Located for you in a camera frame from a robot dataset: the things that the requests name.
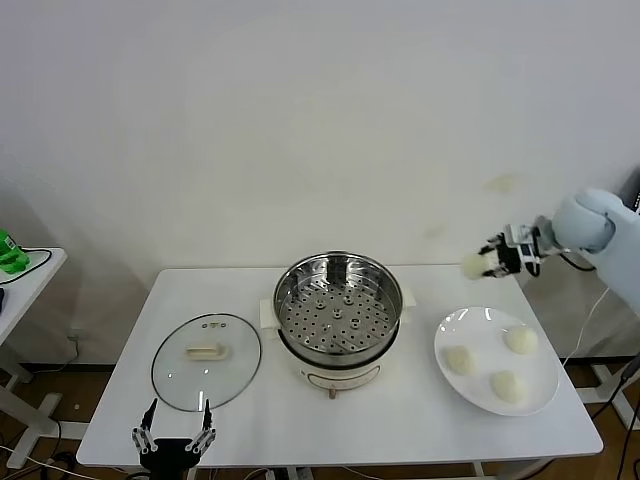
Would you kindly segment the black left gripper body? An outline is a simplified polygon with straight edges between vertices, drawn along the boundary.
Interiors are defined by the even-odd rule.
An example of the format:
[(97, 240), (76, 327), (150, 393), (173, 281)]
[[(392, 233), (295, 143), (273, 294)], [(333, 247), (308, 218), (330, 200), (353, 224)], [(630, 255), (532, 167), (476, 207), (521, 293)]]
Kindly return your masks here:
[(139, 455), (140, 465), (147, 470), (188, 470), (198, 464), (198, 455), (186, 447), (188, 438), (160, 438), (155, 441), (157, 449)]

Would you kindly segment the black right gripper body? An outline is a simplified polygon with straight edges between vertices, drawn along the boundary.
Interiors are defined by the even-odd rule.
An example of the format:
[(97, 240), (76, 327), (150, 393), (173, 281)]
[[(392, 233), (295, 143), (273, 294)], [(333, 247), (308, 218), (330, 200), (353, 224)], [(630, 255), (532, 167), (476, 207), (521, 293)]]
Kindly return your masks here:
[(506, 247), (503, 250), (495, 251), (495, 253), (497, 256), (497, 266), (502, 265), (508, 268), (510, 275), (522, 272), (523, 262), (518, 246), (512, 246), (506, 243)]

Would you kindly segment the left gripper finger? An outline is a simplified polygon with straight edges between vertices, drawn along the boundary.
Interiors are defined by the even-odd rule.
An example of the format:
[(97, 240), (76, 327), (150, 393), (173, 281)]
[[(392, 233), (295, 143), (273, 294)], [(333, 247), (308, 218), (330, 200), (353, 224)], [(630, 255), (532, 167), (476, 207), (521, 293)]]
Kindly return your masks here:
[(158, 399), (155, 398), (150, 407), (143, 414), (140, 425), (132, 429), (131, 438), (139, 453), (151, 453), (158, 449), (151, 434), (151, 426), (157, 403)]
[(205, 402), (203, 413), (204, 417), (201, 431), (185, 447), (186, 452), (190, 452), (192, 454), (204, 454), (216, 438), (216, 429), (213, 426), (213, 417), (209, 400), (206, 400)]

